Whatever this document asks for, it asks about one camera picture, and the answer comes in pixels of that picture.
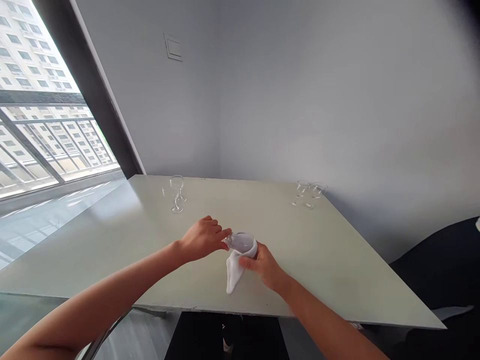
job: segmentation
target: wall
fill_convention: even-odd
[[[387,261],[480,215],[479,64],[456,11],[224,0],[221,176],[329,184]]]
[[[218,0],[75,2],[146,173],[218,178]]]

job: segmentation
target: wine glass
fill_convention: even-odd
[[[296,199],[292,201],[293,206],[297,206],[297,201],[305,196],[305,192],[310,188],[310,184],[306,181],[299,180],[296,182]]]
[[[315,207],[315,205],[313,204],[313,200],[320,199],[322,196],[325,195],[329,188],[327,184],[319,181],[314,182],[311,187],[312,189],[310,194],[310,201],[305,204],[305,206],[310,210]]]
[[[179,205],[180,191],[177,188],[172,189],[171,187],[162,187],[161,193],[163,194],[163,197],[173,201],[173,207],[170,209],[172,213],[180,214],[184,210],[183,205]]]
[[[184,203],[187,201],[187,198],[185,196],[182,196],[182,189],[184,187],[184,178],[181,175],[174,175],[170,178],[170,186],[172,189],[177,189],[178,190],[178,202],[179,203]]]

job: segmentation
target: hand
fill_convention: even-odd
[[[243,268],[253,270],[259,274],[260,279],[268,288],[280,294],[287,286],[289,276],[275,261],[268,247],[260,242],[257,243],[256,259],[241,256],[238,259],[238,263]]]
[[[216,250],[230,250],[222,240],[231,233],[232,229],[222,230],[219,222],[211,216],[201,218],[179,240],[185,262],[204,258]]]

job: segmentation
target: white cloth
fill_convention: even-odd
[[[253,246],[247,252],[241,253],[240,251],[233,250],[226,260],[226,293],[231,294],[237,286],[240,278],[244,274],[244,268],[239,264],[239,258],[246,256],[253,259],[257,254],[258,249],[257,240],[253,240]]]

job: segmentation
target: table top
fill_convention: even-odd
[[[168,183],[166,176],[135,175],[0,271],[0,292],[70,298],[210,215],[266,244],[287,273],[348,321],[445,328],[326,198],[310,210],[291,205],[292,183],[186,177],[184,210],[173,214],[162,197]],[[136,305],[292,315],[251,271],[228,295],[228,256],[216,251],[182,266]]]

